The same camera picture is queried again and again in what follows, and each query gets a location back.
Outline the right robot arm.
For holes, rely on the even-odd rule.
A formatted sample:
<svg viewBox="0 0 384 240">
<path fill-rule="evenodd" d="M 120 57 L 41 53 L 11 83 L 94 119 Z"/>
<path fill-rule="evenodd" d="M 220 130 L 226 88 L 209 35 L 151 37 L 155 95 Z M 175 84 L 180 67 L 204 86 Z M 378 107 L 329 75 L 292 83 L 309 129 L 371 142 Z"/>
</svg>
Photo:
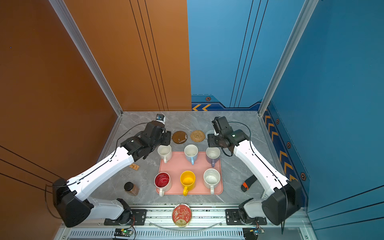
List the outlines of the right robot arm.
<svg viewBox="0 0 384 240">
<path fill-rule="evenodd" d="M 234 131 L 226 117 L 212 121 L 215 132 L 208 135 L 209 147 L 229 149 L 252 171 L 264 189 L 261 199 L 250 199 L 239 205 L 243 222 L 254 218 L 267 218 L 272 224 L 283 225 L 303 204 L 302 186 L 297 180 L 288 180 L 276 170 L 256 149 L 251 136 L 242 130 Z"/>
</svg>

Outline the glossy dark brown coaster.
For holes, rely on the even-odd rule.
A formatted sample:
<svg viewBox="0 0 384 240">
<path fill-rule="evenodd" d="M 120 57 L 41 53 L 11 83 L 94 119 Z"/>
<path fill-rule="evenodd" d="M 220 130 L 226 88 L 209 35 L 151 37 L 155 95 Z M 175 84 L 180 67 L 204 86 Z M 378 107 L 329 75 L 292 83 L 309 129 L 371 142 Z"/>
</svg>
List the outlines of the glossy dark brown coaster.
<svg viewBox="0 0 384 240">
<path fill-rule="evenodd" d="M 176 131 L 172 135 L 172 140 L 173 140 L 174 143 L 180 145 L 180 144 L 185 143 L 188 140 L 188 135 L 184 131 Z"/>
</svg>

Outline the woven rattan coaster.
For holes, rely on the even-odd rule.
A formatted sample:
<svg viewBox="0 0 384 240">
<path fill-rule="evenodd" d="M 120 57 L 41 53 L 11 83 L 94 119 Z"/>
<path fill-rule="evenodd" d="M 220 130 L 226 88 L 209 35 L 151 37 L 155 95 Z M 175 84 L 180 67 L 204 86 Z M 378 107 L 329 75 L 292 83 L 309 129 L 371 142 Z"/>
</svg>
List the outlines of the woven rattan coaster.
<svg viewBox="0 0 384 240">
<path fill-rule="evenodd" d="M 196 131 L 193 131 L 191 134 L 190 134 L 190 138 L 193 142 L 195 143 L 200 143 L 202 141 L 205 140 L 206 138 L 206 135 L 203 131 L 201 130 L 196 130 Z"/>
</svg>

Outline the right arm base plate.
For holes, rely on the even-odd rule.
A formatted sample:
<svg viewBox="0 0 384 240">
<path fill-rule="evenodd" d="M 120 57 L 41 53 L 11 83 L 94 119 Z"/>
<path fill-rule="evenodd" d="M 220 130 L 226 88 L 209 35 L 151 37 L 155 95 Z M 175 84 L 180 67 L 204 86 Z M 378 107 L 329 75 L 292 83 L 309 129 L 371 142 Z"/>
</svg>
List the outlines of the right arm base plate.
<svg viewBox="0 0 384 240">
<path fill-rule="evenodd" d="M 267 225 L 267 219 L 263 217 L 249 218 L 246 217 L 239 209 L 226 209 L 226 224 L 229 226 L 234 225 L 253 225 L 253 226 L 265 226 Z"/>
</svg>

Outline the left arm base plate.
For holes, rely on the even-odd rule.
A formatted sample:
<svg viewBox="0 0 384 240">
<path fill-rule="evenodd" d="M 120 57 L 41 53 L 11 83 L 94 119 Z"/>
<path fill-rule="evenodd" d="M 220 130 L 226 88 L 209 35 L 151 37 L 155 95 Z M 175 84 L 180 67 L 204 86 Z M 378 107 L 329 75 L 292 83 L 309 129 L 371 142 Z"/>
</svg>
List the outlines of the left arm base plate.
<svg viewBox="0 0 384 240">
<path fill-rule="evenodd" d="M 133 209 L 124 210 L 123 213 L 116 219 L 105 219 L 105 226 L 143 226 L 145 224 L 147 210 Z"/>
</svg>

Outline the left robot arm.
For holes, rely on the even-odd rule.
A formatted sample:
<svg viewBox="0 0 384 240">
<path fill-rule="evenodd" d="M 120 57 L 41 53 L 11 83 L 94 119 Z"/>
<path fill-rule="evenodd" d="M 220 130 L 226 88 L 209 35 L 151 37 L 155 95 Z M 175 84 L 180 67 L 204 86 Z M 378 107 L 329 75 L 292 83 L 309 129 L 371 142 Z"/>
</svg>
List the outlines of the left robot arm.
<svg viewBox="0 0 384 240">
<path fill-rule="evenodd" d="M 85 220 L 109 219 L 128 224 L 133 217 L 130 206 L 121 198 L 100 200 L 91 194 L 120 170 L 146 159 L 158 146 L 167 146 L 171 132 L 165 128 L 165 116 L 158 114 L 143 131 L 123 141 L 112 154 L 69 180 L 58 179 L 52 185 L 53 205 L 65 226 L 75 227 Z"/>
</svg>

